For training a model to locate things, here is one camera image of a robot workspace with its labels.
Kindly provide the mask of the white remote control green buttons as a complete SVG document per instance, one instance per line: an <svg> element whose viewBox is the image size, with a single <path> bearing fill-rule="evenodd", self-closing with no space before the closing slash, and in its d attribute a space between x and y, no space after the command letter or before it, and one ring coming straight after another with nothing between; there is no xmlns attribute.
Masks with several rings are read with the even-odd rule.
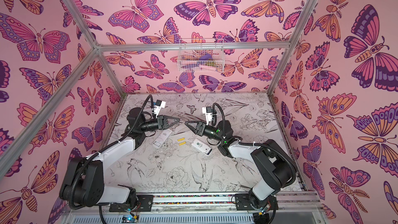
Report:
<svg viewBox="0 0 398 224"><path fill-rule="evenodd" d="M163 130L160 134L159 134L159 136L154 140L154 142L153 142L153 147L154 148L160 148L162 145L163 145L163 143L165 142L165 141L167 141L167 139L169 138L169 136L171 135L171 133L172 133L173 131L171 130L171 129L166 129L166 130Z"/></svg>

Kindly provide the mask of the white remote control with display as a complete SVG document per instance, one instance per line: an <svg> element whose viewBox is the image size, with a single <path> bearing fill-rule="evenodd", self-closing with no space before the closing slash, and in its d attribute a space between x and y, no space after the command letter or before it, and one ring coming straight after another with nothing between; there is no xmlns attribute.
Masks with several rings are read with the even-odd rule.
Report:
<svg viewBox="0 0 398 224"><path fill-rule="evenodd" d="M207 144L203 143L198 139L195 139L192 142L191 146L207 156L209 156L212 152L212 148L210 146L208 146Z"/></svg>

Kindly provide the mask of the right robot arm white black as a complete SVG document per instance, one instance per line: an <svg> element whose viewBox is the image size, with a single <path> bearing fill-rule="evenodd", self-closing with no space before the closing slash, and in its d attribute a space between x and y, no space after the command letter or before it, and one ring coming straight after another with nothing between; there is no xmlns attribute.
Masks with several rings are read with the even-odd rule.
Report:
<svg viewBox="0 0 398 224"><path fill-rule="evenodd" d="M223 156L245 159L256 165L261 179L248 193L248 200L254 209L271 205L278 192L296 181L296 165L274 140L244 142L242 137L234 135L229 121L221 121L217 126L203 121L187 121L184 124L197 136L215 140Z"/></svg>

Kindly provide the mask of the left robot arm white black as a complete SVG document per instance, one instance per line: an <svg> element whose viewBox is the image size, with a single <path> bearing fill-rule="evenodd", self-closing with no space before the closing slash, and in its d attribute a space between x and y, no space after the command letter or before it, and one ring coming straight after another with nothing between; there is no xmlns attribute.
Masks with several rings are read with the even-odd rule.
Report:
<svg viewBox="0 0 398 224"><path fill-rule="evenodd" d="M125 131L120 139L87 157L69 161L59 192L70 209L121 204L128 209L137 206L136 190L129 186L110 186L105 183L106 170L122 157L137 150L146 132L168 130L180 122L178 117L157 115L146 119L146 112L136 107L130 110Z"/></svg>

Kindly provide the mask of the purple item in basket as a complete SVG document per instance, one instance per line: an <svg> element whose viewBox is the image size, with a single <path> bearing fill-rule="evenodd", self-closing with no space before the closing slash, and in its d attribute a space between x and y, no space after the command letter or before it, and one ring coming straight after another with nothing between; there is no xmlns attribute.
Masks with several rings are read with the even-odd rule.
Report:
<svg viewBox="0 0 398 224"><path fill-rule="evenodd" d="M205 62L209 62L212 60L213 60L213 58L212 58L211 54L205 54L198 59L198 62L201 64L204 64Z"/></svg>

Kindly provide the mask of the green circuit board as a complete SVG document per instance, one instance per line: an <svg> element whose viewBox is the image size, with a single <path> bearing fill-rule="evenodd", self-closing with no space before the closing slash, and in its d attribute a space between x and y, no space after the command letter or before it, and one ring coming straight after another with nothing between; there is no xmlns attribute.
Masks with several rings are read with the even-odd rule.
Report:
<svg viewBox="0 0 398 224"><path fill-rule="evenodd" d="M122 223L123 224L136 224L136 223L138 223L138 217L135 215L123 215Z"/></svg>

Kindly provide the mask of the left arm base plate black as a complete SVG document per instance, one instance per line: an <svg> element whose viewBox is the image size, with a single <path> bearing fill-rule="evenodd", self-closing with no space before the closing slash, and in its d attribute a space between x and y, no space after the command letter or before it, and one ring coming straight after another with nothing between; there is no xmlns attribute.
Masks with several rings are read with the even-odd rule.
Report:
<svg viewBox="0 0 398 224"><path fill-rule="evenodd" d="M137 195L127 203L112 203L109 207L111 213L116 212L150 212L153 206L154 195Z"/></svg>

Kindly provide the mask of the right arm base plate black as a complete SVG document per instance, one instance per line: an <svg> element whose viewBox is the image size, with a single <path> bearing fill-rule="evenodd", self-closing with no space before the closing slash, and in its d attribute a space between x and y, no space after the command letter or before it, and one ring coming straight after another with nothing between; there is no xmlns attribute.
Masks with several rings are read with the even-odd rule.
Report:
<svg viewBox="0 0 398 224"><path fill-rule="evenodd" d="M278 203L274 196L270 195L264 200L258 200L253 194L235 194L234 203L238 211L268 212L278 210Z"/></svg>

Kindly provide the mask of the aluminium front rail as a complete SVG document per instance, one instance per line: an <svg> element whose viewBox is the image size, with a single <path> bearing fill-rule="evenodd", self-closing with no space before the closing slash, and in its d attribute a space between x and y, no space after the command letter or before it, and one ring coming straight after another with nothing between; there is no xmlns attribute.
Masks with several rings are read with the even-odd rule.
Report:
<svg viewBox="0 0 398 224"><path fill-rule="evenodd" d="M247 192L205 192L205 193L138 193L137 195L154 195L150 212L116 212L109 211L109 205L102 207L102 213L107 215L122 214L199 214L199 213L259 213L258 211L238 211L234 203L235 194ZM310 213L317 218L326 219L318 196L308 191L282 191L277 193L278 210L282 213Z"/></svg>

